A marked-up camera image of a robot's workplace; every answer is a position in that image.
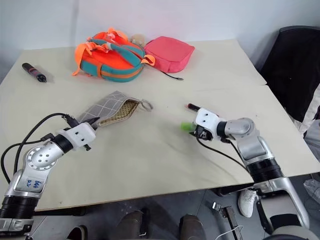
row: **table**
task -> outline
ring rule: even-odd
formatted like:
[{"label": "table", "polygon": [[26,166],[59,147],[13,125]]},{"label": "table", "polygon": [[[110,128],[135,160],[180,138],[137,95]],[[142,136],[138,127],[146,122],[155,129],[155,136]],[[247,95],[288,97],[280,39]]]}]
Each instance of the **table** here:
[{"label": "table", "polygon": [[[212,46],[211,49],[219,52],[222,46],[230,45],[230,49],[239,53],[234,56],[241,62],[239,65],[249,61],[242,50],[236,51],[234,40],[193,45],[198,49],[195,59],[201,55],[203,46],[205,49]],[[138,108],[130,119],[99,129],[91,151],[79,149],[63,156],[51,171],[37,210],[250,183],[251,177],[240,166],[203,148],[191,135],[180,130],[181,122],[192,122],[196,116],[184,107],[187,103],[207,108],[228,120],[253,119],[286,176],[320,171],[318,161],[264,85],[263,78],[251,64],[236,67],[237,62],[228,62],[233,59],[231,55],[226,57],[229,53],[216,55],[224,62],[223,67],[217,69],[212,65],[211,73],[217,78],[212,75],[212,79],[195,80],[197,74],[206,73],[202,72],[201,65],[194,65],[192,57],[187,68],[177,73],[185,81],[167,78],[146,67],[134,81],[116,83],[85,75],[72,77],[71,72],[76,69],[72,51],[72,48],[52,48],[22,52],[0,85],[0,152],[21,141],[44,116],[63,112],[77,117],[115,90],[150,101],[154,110],[146,112]],[[48,83],[28,76],[21,68],[24,62],[43,72]],[[31,139],[66,126],[58,117],[50,119]],[[227,144],[218,141],[206,144],[237,158]],[[6,158],[10,173],[13,159],[14,153],[10,152]],[[0,178],[3,195],[7,184],[2,175]]]}]

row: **small green object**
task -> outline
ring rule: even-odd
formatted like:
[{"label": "small green object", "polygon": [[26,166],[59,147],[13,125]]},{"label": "small green object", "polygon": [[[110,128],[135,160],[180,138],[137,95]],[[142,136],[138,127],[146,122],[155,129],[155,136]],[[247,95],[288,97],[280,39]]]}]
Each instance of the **small green object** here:
[{"label": "small green object", "polygon": [[196,130],[196,125],[194,125],[192,122],[182,122],[180,128],[183,131],[190,133]]}]

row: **floor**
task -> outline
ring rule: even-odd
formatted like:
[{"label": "floor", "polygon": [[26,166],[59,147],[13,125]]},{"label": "floor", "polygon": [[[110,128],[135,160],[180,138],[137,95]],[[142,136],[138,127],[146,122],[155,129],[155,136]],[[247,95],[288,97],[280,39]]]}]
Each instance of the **floor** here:
[{"label": "floor", "polygon": [[[313,177],[320,181],[318,174]],[[303,182],[307,179],[310,179],[310,175],[296,176],[291,181],[309,212],[310,229],[320,237],[320,205],[307,195],[303,187]],[[151,213],[150,234],[153,239],[179,239],[180,218],[185,214],[193,214],[202,221],[207,239],[214,240],[219,234],[230,230],[230,226],[226,218],[211,210],[213,202],[225,207],[233,206],[238,224],[244,226],[241,231],[244,240],[262,240],[268,235],[261,227],[256,205],[252,217],[246,218],[237,209],[236,193],[219,197],[207,189],[94,205],[81,217],[37,216],[31,236],[34,240],[64,240],[74,226],[86,225],[90,240],[106,240],[125,214],[148,207]],[[233,240],[233,235],[228,233],[220,240]]]}]

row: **white wall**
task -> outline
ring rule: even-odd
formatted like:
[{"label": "white wall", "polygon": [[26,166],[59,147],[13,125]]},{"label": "white wall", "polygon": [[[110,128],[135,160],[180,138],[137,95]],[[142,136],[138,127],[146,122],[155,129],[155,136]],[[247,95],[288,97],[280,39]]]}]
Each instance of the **white wall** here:
[{"label": "white wall", "polygon": [[75,46],[112,26],[147,39],[238,39],[256,67],[279,28],[320,25],[319,0],[0,0],[0,81],[22,49]]}]

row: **white sneaker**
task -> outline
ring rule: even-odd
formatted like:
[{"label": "white sneaker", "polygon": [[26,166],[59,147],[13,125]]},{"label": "white sneaker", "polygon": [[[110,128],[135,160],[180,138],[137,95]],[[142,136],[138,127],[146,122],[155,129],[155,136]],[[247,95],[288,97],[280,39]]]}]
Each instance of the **white sneaker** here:
[{"label": "white sneaker", "polygon": [[238,207],[243,216],[250,218],[254,211],[255,199],[258,199],[256,191],[249,189],[242,190],[238,198]]}]

